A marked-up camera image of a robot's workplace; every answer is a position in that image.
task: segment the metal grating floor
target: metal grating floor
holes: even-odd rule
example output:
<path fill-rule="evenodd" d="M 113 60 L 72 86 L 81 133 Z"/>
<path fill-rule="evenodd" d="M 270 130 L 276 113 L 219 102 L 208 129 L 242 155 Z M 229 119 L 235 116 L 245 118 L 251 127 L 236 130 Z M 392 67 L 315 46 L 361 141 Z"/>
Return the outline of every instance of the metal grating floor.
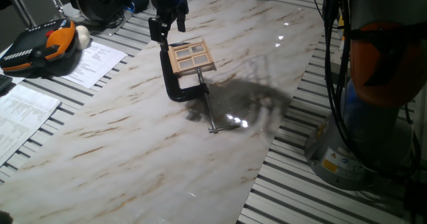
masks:
<path fill-rule="evenodd" d="M 313 0 L 271 0 L 316 10 Z M 323 0 L 317 0 L 322 8 Z M 32 76 L 21 84 L 62 101 L 46 123 L 0 167 L 0 185 L 34 155 L 74 113 L 99 91 L 149 42 L 148 18 L 154 11 L 134 15 L 115 35 L 92 35 L 103 45 L 127 53 L 92 88 L 61 77 Z M 331 49 L 340 46 L 338 36 Z M 272 146 L 260 169 L 238 223 L 402 223 L 403 187 L 391 186 L 385 195 L 344 191 L 313 174 L 304 157 L 310 132 L 330 113 L 324 81 L 325 38 L 321 38 L 295 92 Z M 413 118 L 414 104 L 409 104 Z M 399 118 L 405 120 L 403 110 Z"/>

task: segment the black cable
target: black cable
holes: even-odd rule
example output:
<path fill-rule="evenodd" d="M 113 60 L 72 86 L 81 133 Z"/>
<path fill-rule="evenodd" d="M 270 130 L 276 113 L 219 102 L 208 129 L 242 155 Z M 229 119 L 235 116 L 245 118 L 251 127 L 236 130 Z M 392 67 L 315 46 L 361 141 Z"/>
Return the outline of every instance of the black cable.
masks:
<path fill-rule="evenodd" d="M 408 104 L 405 105 L 405 114 L 406 114 L 406 121 L 409 124 L 412 124 L 412 120 L 411 120 L 411 116 L 409 116 L 409 109 L 408 109 Z"/>
<path fill-rule="evenodd" d="M 347 0 L 343 0 L 342 5 L 348 5 Z M 341 11 L 343 20 L 347 19 L 347 22 L 350 22 L 350 14 L 344 9 Z M 349 33 L 351 31 L 350 24 L 344 25 L 344 48 L 342 51 L 342 59 L 341 59 L 341 67 L 340 74 L 337 82 L 337 91 L 336 91 L 336 105 L 338 111 L 341 113 L 341 95 L 344 86 L 347 82 L 347 69 L 348 69 L 348 59 L 350 57 L 350 36 Z"/>
<path fill-rule="evenodd" d="M 347 30 L 350 28 L 350 17 L 348 16 L 349 9 L 348 9 L 348 0 L 343 1 L 343 19 L 344 19 L 344 26 L 347 27 Z M 333 21 L 329 20 L 328 17 L 325 17 L 325 39 L 326 39 L 326 55 L 325 55 L 325 76 L 326 76 L 326 87 L 328 90 L 328 99 L 330 102 L 331 110 L 332 110 L 332 116 L 336 122 L 338 132 L 340 133 L 340 136 L 348 149 L 354 154 L 354 157 L 356 160 L 367 170 L 377 173 L 385 178 L 388 179 L 394 179 L 394 180 L 405 180 L 412 176 L 414 173 L 414 169 L 418 167 L 419 160 L 420 160 L 420 148 L 419 143 L 416 137 L 414 137 L 414 148 L 415 148 L 415 160 L 411 163 L 411 168 L 405 168 L 405 170 L 399 172 L 399 173 L 391 173 L 389 171 L 385 171 L 382 169 L 377 168 L 377 166 L 371 164 L 369 161 L 364 160 L 362 157 L 363 155 L 359 151 L 359 149 L 356 147 L 356 143 L 350 138 L 348 130 L 346 128 L 346 125 L 344 123 L 344 120 L 342 118 L 341 112 L 339 108 L 337 108 L 337 104 L 339 104 L 339 101 L 336 101 L 336 92 L 334 89 L 334 85 L 332 83 L 332 72 L 330 67 L 330 41 L 332 38 L 332 26 Z"/>
<path fill-rule="evenodd" d="M 318 12 L 319 12 L 320 17 L 322 18 L 322 20 L 324 20 L 324 21 L 325 21 L 325 19 L 323 18 L 322 13 L 320 12 L 320 9 L 319 9 L 319 6 L 318 6 L 318 2 L 317 2 L 316 0 L 314 0 L 314 4 L 316 4 L 316 8 L 318 9 Z"/>

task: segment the white ball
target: white ball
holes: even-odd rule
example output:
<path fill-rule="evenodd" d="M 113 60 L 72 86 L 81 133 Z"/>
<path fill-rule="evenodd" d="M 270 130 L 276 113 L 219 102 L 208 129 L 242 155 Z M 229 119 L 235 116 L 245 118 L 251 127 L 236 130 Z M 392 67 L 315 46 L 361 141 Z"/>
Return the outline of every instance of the white ball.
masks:
<path fill-rule="evenodd" d="M 89 30 L 82 25 L 77 26 L 75 30 L 77 31 L 78 37 L 77 49 L 82 51 L 89 45 L 89 42 L 91 40 L 91 37 L 89 36 L 90 33 Z"/>

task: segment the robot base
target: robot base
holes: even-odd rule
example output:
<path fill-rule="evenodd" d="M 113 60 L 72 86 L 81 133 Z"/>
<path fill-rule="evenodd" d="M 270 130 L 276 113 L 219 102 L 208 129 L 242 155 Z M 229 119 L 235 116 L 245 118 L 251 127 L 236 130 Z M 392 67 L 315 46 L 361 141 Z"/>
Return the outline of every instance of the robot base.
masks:
<path fill-rule="evenodd" d="M 396 120 L 399 108 L 375 107 L 361 101 L 351 81 L 346 100 L 344 122 L 364 158 L 385 170 L 399 168 L 410 152 L 412 133 L 411 125 Z M 309 136 L 305 156 L 318 177 L 341 189 L 355 191 L 369 185 L 381 190 L 390 182 L 354 159 L 331 116 Z"/>

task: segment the wooden window frame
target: wooden window frame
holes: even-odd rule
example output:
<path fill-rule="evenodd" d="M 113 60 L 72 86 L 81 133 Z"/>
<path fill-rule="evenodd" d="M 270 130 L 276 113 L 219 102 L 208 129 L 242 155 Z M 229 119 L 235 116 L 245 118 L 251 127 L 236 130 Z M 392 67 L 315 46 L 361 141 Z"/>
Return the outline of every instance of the wooden window frame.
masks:
<path fill-rule="evenodd" d="M 193 53 L 193 49 L 192 47 L 197 47 L 201 45 L 203 47 L 203 51 L 199 51 L 197 53 Z M 183 57 L 178 57 L 177 52 L 183 51 L 187 49 L 189 51 L 189 55 L 183 56 Z M 202 39 L 201 42 L 199 43 L 191 43 L 191 44 L 186 44 L 186 45 L 180 45 L 177 47 L 171 47 L 169 46 L 169 59 L 171 61 L 171 65 L 172 65 L 172 70 L 174 74 L 182 74 L 186 71 L 191 71 L 194 70 L 196 68 L 202 68 L 202 67 L 206 67 L 208 65 L 213 65 L 214 64 L 214 60 L 212 59 L 211 53 L 209 51 L 209 48 L 207 47 L 207 44 L 205 42 L 205 39 Z M 206 56 L 207 57 L 207 61 L 203 62 L 203 63 L 199 63 L 199 64 L 195 64 L 194 58 L 195 57 L 201 57 L 201 56 Z M 186 68 L 181 68 L 181 66 L 179 65 L 181 62 L 184 61 L 188 61 L 188 60 L 192 60 L 193 61 L 193 66 L 192 67 L 186 67 Z"/>

